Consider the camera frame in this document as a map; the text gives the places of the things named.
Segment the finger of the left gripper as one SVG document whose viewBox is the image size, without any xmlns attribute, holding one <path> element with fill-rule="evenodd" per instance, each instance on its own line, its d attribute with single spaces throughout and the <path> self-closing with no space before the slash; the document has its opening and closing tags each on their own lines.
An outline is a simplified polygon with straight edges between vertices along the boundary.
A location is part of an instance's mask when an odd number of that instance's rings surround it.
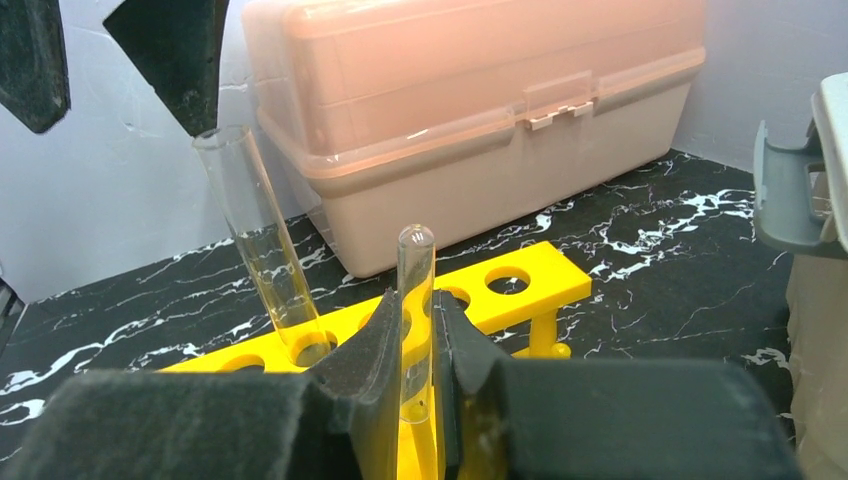
<svg viewBox="0 0 848 480">
<path fill-rule="evenodd" d="M 49 131 L 70 109 L 57 0 L 1 3 L 1 105 L 35 134 Z"/>
<path fill-rule="evenodd" d="M 102 22 L 191 137 L 218 124 L 228 0 L 123 1 Z"/>
</svg>

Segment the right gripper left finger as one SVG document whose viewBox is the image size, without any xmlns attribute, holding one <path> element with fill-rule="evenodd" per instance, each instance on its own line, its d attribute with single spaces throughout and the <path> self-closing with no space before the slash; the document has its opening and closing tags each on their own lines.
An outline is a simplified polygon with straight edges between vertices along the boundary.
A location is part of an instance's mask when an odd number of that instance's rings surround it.
<svg viewBox="0 0 848 480">
<path fill-rule="evenodd" d="M 95 370 L 64 382 L 5 479 L 391 479 L 399 299 L 302 373 Z"/>
</svg>

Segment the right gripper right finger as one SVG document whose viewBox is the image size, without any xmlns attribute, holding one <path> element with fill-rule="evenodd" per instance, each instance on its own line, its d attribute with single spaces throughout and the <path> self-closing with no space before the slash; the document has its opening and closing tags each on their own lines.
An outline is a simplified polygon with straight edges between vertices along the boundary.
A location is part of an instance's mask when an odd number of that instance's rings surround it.
<svg viewBox="0 0 848 480">
<path fill-rule="evenodd" d="M 703 360 L 515 358 L 433 296 L 447 479 L 799 479 L 744 369 Z"/>
</svg>

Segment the thin glass test tube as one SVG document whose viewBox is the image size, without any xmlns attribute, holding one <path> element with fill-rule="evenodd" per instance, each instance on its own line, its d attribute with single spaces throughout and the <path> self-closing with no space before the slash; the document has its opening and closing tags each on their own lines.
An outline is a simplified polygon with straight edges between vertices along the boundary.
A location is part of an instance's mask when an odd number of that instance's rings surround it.
<svg viewBox="0 0 848 480">
<path fill-rule="evenodd" d="M 397 293 L 402 323 L 400 419 L 428 419 L 432 379 L 432 296 L 435 237 L 421 224 L 405 227 L 398 238 Z"/>
</svg>

